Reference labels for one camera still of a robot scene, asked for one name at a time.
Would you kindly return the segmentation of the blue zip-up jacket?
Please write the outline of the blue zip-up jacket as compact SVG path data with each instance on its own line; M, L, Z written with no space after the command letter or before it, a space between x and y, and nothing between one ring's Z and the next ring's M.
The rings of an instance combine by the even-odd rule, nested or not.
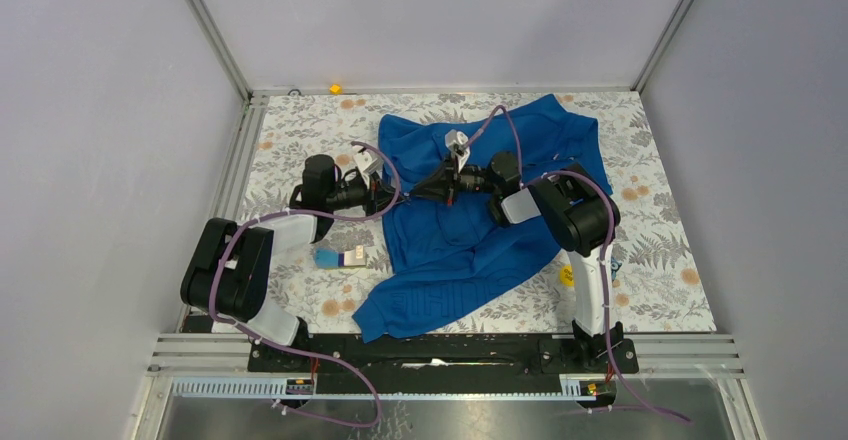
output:
M599 148L596 119L566 111L552 94L498 115L490 124L423 125L385 115L378 147L395 165L402 189L430 175L446 156L451 130L482 134L470 163L486 166L502 151L519 153L523 177L577 162L612 191ZM425 334L450 324L530 279L561 251L542 218L500 227L483 193L462 193L453 205L410 198L382 218L393 274L354 313L364 342Z

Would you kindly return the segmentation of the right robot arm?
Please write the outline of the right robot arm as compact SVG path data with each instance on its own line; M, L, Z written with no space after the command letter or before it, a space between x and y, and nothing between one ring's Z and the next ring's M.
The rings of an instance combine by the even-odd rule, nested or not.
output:
M611 320L608 307L610 244L620 222L618 207L577 163L528 186L521 180L520 161L511 152L496 153L485 169L465 165L462 155L451 153L410 195L450 205L461 193L486 193L490 217L505 228L543 219L572 268L575 362L597 372L612 360L612 346L623 340L621 325Z

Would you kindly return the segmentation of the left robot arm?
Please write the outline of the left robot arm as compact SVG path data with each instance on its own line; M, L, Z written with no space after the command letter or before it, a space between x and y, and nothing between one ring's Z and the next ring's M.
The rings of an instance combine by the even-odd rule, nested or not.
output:
M348 170L329 155L313 155L283 214L248 226L208 220L183 277L182 302L273 342L272 358L285 370L304 367L311 347L297 335L300 319L270 295L272 260L322 240L338 210L361 208L372 217L398 202L395 187L382 180L382 166L382 158L365 148L353 154Z

